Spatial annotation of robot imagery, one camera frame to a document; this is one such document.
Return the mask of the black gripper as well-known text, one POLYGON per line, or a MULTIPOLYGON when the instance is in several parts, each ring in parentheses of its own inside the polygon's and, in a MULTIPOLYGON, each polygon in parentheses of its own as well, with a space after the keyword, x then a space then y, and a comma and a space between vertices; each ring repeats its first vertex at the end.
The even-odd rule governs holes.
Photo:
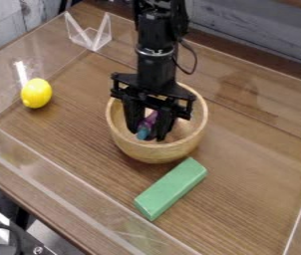
POLYGON ((165 140, 176 118, 190 119, 196 95, 176 80, 177 49, 156 52, 137 49, 138 71, 113 73, 111 96, 123 102, 127 128, 138 132, 146 108, 158 111, 156 138, 165 140))

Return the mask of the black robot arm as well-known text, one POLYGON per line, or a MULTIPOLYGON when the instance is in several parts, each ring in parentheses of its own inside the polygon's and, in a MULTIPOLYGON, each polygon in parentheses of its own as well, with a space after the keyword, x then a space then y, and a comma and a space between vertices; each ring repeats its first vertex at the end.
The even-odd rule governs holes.
POLYGON ((111 96, 123 103, 127 128, 144 140, 165 140, 180 119, 189 120, 196 95, 176 80, 189 17, 185 0, 134 0, 138 71, 114 73, 111 96))

